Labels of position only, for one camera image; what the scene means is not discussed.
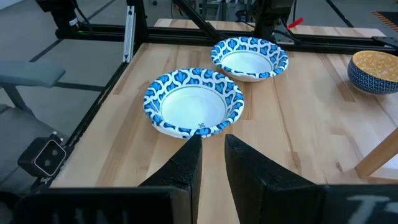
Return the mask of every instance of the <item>paper bowl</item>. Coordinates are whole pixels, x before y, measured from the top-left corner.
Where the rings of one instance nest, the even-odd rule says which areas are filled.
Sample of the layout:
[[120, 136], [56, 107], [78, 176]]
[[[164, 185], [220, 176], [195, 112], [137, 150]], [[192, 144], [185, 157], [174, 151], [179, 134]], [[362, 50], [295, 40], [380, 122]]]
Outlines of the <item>paper bowl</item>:
[[357, 52], [348, 64], [348, 77], [362, 91], [371, 94], [398, 92], [398, 57], [384, 52]]
[[278, 45], [255, 37], [233, 37], [218, 42], [211, 51], [213, 63], [231, 77], [258, 82], [281, 74], [289, 64]]
[[152, 125], [176, 138], [218, 134], [239, 119], [243, 107], [243, 94], [234, 81], [204, 68], [166, 73], [144, 96], [144, 112]]

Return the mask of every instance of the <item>wooden leg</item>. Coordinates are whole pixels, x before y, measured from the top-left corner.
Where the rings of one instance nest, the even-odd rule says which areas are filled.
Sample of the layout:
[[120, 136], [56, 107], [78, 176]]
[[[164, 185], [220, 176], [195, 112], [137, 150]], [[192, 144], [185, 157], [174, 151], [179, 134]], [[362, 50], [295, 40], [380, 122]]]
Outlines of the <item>wooden leg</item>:
[[398, 154], [398, 128], [355, 167], [359, 177], [368, 177]]

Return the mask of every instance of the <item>red tag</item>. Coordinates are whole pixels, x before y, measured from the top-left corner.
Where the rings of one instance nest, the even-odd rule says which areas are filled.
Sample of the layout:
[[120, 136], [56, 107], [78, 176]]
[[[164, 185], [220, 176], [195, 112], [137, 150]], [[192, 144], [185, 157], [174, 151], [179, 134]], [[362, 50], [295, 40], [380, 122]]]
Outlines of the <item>red tag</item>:
[[289, 24], [286, 28], [287, 29], [291, 29], [297, 25], [299, 25], [300, 23], [304, 22], [304, 19], [302, 17], [300, 17], [299, 19], [297, 19], [296, 21], [292, 22], [291, 24]]

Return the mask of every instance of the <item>yellow bowl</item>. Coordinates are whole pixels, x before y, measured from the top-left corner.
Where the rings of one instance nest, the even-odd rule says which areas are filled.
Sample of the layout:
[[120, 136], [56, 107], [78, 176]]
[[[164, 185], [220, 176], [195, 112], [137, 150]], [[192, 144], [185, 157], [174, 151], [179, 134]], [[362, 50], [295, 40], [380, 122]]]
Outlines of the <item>yellow bowl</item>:
[[398, 57], [384, 52], [357, 52], [348, 65], [351, 82], [372, 94], [398, 92]]

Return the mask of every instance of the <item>wooden table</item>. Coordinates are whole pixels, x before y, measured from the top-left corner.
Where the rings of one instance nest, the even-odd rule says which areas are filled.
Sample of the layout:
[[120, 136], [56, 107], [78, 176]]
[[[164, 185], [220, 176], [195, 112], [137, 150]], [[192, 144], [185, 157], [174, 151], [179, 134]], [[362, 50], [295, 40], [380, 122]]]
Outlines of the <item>wooden table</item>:
[[[212, 22], [217, 29], [250, 30]], [[191, 21], [161, 19], [162, 27]], [[382, 35], [375, 29], [298, 26], [301, 34]], [[143, 44], [91, 122], [52, 187], [133, 187], [156, 172], [185, 143], [154, 129], [143, 113], [147, 86], [183, 67], [215, 69], [211, 47]], [[358, 91], [346, 72], [350, 55], [288, 52], [287, 70], [257, 83], [236, 83], [245, 99], [238, 122], [203, 140], [199, 223], [239, 223], [224, 161], [233, 133], [280, 165], [313, 182], [363, 183], [353, 169], [398, 123], [398, 95]], [[385, 169], [398, 167], [397, 159]]]

